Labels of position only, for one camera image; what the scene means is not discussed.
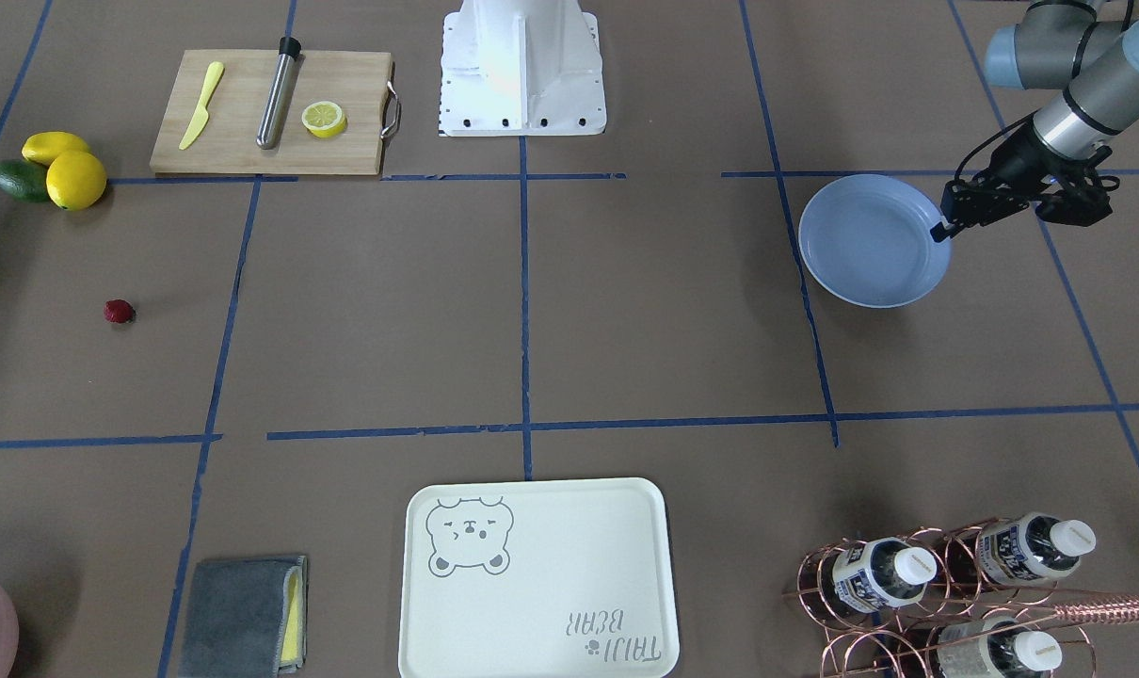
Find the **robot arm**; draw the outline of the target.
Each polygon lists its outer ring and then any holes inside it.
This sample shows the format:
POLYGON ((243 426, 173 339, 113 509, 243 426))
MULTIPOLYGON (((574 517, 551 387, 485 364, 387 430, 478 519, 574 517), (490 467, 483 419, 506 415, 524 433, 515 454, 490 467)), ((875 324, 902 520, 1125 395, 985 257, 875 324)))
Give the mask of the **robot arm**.
POLYGON ((1103 21, 1099 1, 1034 1, 997 30, 984 76, 1003 89, 1050 90, 1050 103, 988 137, 988 166, 956 169, 935 243, 1034 209, 1048 223, 1089 227, 1112 214, 1114 175, 1099 166, 1139 121, 1139 19, 1103 21))

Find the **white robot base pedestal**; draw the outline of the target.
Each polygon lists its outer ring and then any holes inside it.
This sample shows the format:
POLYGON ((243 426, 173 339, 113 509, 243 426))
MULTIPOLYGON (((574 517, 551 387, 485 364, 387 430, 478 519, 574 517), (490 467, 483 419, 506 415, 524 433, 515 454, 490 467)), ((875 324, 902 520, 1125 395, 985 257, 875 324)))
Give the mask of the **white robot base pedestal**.
POLYGON ((577 137, 608 124, 600 27, 577 1, 462 1, 441 26, 441 137, 577 137))

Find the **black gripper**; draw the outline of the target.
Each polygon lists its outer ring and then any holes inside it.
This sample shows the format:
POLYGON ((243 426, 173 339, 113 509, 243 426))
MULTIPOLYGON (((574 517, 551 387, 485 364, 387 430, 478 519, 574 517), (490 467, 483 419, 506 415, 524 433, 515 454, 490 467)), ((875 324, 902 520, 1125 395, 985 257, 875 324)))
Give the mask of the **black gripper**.
POLYGON ((956 169, 931 239, 944 243, 952 228, 986 227, 1029 209, 1050 223, 1093 226, 1111 217, 1111 194, 1120 188, 1118 175, 1098 171, 1111 153, 1104 146, 1090 158, 1065 160, 1035 141, 1005 141, 970 179, 964 175, 966 162, 956 169))

